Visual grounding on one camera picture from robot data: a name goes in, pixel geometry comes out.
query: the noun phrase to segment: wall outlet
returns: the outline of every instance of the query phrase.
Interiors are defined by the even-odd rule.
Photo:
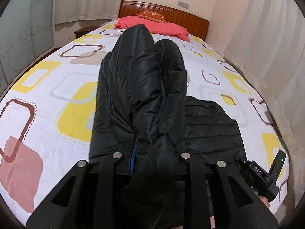
[[[190,5],[188,5],[187,3],[184,3],[184,2],[178,2],[178,6],[188,9]]]

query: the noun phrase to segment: orange pillow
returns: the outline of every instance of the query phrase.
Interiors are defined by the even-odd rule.
[[[154,11],[148,11],[145,10],[139,14],[137,14],[138,17],[144,18],[144,19],[148,19],[154,22],[159,22],[159,23],[165,23],[166,20],[164,18],[163,15],[156,13]]]

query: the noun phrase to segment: headboard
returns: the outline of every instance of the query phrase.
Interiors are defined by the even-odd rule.
[[[171,7],[153,3],[123,1],[119,12],[119,18],[136,15],[144,10],[162,14],[167,22],[172,22],[182,26],[186,28],[190,34],[203,40],[206,38],[209,27],[208,20]]]

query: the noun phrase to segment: white bed sheet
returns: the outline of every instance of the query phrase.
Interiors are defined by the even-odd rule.
[[[74,40],[31,68],[0,102],[0,193],[22,224],[81,159],[88,159],[100,63],[122,29],[107,25]],[[188,71],[187,95],[217,102],[240,127],[247,158],[269,170],[281,145],[260,95],[203,40],[171,39]],[[288,158],[271,202],[287,194]]]

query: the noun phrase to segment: bedside table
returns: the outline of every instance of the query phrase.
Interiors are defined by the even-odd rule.
[[[82,37],[83,35],[87,34],[87,33],[90,33],[92,32],[93,30],[95,29],[98,29],[99,27],[84,27],[84,28],[81,28],[77,31],[75,31],[75,39],[78,39],[80,37]]]

